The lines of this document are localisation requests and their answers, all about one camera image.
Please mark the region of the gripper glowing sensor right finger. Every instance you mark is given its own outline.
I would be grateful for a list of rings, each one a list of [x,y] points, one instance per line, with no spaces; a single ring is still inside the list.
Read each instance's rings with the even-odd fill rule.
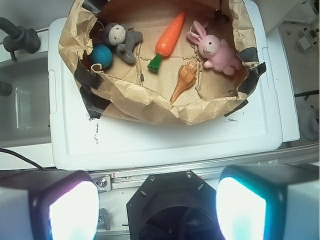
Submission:
[[[227,240],[318,240],[320,168],[229,165],[217,185],[216,214]]]

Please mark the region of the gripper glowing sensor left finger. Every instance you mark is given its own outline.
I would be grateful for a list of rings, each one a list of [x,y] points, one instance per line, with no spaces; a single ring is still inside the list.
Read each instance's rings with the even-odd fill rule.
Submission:
[[[2,240],[92,240],[98,218],[98,189],[86,171],[0,173]]]

